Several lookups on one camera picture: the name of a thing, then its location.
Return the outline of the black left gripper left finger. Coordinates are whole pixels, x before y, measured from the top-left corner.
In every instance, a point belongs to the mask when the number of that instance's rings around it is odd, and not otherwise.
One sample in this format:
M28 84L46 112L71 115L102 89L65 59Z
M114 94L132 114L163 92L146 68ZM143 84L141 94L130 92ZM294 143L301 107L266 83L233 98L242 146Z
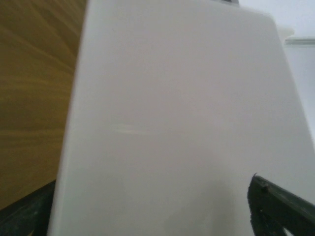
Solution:
M56 182L28 194L0 211L0 234L2 236L45 236Z

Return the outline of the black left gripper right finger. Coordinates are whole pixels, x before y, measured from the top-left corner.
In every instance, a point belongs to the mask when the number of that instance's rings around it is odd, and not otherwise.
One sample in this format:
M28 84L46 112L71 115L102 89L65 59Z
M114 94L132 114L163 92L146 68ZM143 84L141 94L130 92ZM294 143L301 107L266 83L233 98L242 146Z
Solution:
M315 206L265 178L252 177L247 199L254 235L315 234Z

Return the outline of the white plastic tub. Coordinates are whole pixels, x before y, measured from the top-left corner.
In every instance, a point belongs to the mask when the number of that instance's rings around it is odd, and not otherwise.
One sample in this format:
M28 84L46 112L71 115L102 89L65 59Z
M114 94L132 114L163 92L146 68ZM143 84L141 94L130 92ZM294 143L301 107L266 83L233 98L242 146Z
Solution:
M315 200L274 20L211 0L87 4L51 236L250 236L254 174Z

